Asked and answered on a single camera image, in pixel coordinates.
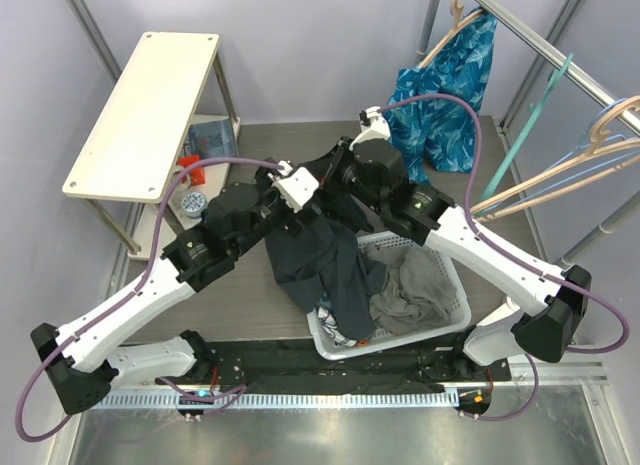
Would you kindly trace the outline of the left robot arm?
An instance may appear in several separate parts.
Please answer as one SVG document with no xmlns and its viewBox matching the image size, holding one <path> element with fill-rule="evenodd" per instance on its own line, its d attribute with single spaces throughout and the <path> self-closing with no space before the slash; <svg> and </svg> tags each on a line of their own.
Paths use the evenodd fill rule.
<svg viewBox="0 0 640 465">
<path fill-rule="evenodd" d="M 109 300 L 64 326 L 43 323 L 31 339 L 63 410 L 84 412 L 112 390 L 170 377 L 205 382 L 215 357 L 187 330 L 156 344 L 124 341 L 152 319 L 231 272 L 238 259 L 275 229 L 292 230 L 317 211 L 321 179 L 306 167 L 260 169 L 211 199 L 201 221 L 179 234 L 145 271 Z"/>
</svg>

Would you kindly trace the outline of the dark navy shorts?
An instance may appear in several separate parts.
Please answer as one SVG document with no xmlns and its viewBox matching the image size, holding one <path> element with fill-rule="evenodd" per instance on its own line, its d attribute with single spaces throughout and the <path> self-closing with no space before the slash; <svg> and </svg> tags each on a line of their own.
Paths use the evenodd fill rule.
<svg viewBox="0 0 640 465">
<path fill-rule="evenodd" d="M 355 233 L 373 227 L 348 193 L 319 189 L 317 196 L 322 214 L 310 226 L 295 236 L 277 228 L 265 237 L 275 282 L 306 314 L 326 298 L 339 331 L 367 341 L 376 329 L 370 299 L 384 285 L 386 266 L 364 257 Z"/>
</svg>

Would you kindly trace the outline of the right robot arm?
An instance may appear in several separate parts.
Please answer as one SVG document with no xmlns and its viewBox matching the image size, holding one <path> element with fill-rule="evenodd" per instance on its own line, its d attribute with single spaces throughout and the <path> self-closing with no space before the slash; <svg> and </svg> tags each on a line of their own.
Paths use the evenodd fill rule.
<svg viewBox="0 0 640 465">
<path fill-rule="evenodd" d="M 391 234 L 461 263 L 511 299 L 463 332 L 451 356 L 457 376 L 475 379 L 521 354 L 557 363 L 569 350 L 587 311 L 584 268 L 548 264 L 467 218 L 448 195 L 410 181 L 400 153 L 381 138 L 340 140 L 321 158 L 319 178 L 322 190 L 359 199 Z"/>
</svg>

